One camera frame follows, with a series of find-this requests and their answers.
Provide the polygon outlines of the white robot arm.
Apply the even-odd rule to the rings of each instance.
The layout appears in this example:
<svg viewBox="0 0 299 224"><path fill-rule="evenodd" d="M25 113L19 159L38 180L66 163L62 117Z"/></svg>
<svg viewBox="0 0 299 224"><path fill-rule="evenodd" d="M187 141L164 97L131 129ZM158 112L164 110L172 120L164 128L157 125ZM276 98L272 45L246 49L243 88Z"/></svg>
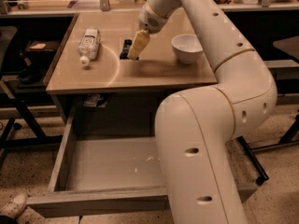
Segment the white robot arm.
<svg viewBox="0 0 299 224"><path fill-rule="evenodd" d="M155 137L175 224L248 224L228 162L227 141L260 126L277 102L264 61L213 0L147 0L128 54L183 7L216 84L178 91L156 112Z"/></svg>

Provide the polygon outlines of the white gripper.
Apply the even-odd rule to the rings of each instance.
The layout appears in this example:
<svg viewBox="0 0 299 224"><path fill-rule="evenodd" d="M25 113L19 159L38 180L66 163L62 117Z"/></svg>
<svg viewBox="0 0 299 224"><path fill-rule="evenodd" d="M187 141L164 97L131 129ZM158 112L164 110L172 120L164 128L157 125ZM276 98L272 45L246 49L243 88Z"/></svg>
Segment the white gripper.
<svg viewBox="0 0 299 224"><path fill-rule="evenodd" d="M135 33L133 43L129 48L127 57L136 60L144 48L150 42L150 34L159 33L168 21L167 11L163 7L156 7L146 3L139 13L139 28L142 29Z"/></svg>

